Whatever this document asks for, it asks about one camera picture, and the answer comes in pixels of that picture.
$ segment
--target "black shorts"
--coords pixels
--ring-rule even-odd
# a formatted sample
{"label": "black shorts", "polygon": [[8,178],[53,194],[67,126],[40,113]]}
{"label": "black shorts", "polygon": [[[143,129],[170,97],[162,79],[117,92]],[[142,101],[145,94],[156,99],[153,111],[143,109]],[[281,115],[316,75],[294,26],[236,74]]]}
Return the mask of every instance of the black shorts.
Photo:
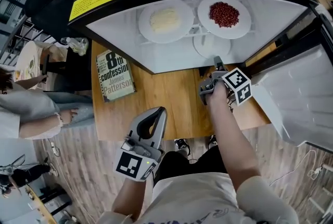
{"label": "black shorts", "polygon": [[154,186],[163,179],[206,172],[227,173],[217,146],[209,149],[194,164],[190,164],[182,154],[171,151],[162,159],[154,178]]}

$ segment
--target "wooden floor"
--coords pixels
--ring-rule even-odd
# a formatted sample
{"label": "wooden floor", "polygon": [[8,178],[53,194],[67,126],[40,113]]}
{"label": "wooden floor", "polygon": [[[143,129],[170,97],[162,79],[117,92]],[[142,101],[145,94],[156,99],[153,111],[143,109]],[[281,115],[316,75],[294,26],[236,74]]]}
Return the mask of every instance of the wooden floor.
{"label": "wooden floor", "polygon": [[[283,142],[272,125],[245,130],[244,134],[256,149],[262,175],[268,182],[295,169],[304,155],[310,149],[314,149],[308,145],[296,148]],[[123,179],[112,173],[112,160],[119,143],[98,141],[94,126],[72,129],[51,140],[60,149],[61,156],[58,158],[53,155],[47,140],[35,141],[39,159],[42,160],[49,155],[51,162],[59,170],[58,178],[46,176],[46,182],[49,185],[59,183],[68,191],[74,201],[69,212],[76,215],[81,223],[94,223],[103,211],[111,208],[122,185]],[[192,159],[197,159],[205,151],[204,140],[204,138],[189,139],[193,151]],[[174,144],[172,141],[165,141],[163,147],[170,151],[173,150]],[[315,167],[319,166],[324,155],[325,163],[333,165],[333,155],[315,150],[317,152]],[[273,185],[275,192],[295,208],[300,223],[305,223],[306,218],[315,223],[321,216],[312,204],[308,204],[310,195],[323,208],[326,208],[332,199],[322,191],[322,187],[333,191],[333,174],[324,171],[316,180],[307,176],[313,166],[313,158],[312,152],[294,173]],[[147,187],[144,209],[149,205],[151,197],[151,179]]]}

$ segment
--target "book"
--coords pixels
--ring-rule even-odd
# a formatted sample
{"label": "book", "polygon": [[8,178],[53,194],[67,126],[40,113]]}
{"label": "book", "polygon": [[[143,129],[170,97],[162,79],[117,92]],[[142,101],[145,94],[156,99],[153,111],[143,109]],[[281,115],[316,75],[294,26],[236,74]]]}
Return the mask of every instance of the book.
{"label": "book", "polygon": [[107,50],[96,57],[96,65],[104,102],[136,92],[131,67],[124,58]]}

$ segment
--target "man's leg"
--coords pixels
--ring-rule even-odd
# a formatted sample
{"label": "man's leg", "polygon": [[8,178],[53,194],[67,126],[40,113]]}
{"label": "man's leg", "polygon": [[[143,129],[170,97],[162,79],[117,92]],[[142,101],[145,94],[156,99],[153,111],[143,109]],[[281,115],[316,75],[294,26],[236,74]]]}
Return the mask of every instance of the man's leg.
{"label": "man's leg", "polygon": [[208,144],[208,151],[193,164],[195,173],[221,172],[227,173],[215,136],[212,136]]}
{"label": "man's leg", "polygon": [[49,173],[51,167],[49,165],[36,165],[27,170],[15,169],[12,178],[19,187],[37,180],[44,173]]}
{"label": "man's leg", "polygon": [[175,141],[178,151],[165,154],[154,178],[154,186],[158,181],[190,174],[187,156],[190,152],[187,142],[183,139]]}

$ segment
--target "black chair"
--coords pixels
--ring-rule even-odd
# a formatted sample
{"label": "black chair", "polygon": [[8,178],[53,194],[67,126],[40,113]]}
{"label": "black chair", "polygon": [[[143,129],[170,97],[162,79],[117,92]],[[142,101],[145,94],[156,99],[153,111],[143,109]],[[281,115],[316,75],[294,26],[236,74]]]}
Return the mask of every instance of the black chair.
{"label": "black chair", "polygon": [[25,15],[60,43],[63,37],[83,37],[68,26],[74,0],[27,0]]}
{"label": "black chair", "polygon": [[[74,0],[27,0],[24,12],[34,25],[61,43],[63,37],[84,37],[68,26],[73,3]],[[59,67],[63,67],[62,63],[57,65],[51,62],[46,66],[49,72],[59,74],[55,91],[91,90],[91,41],[86,55],[82,57],[74,53],[71,48],[68,49],[65,69],[59,70]]]}

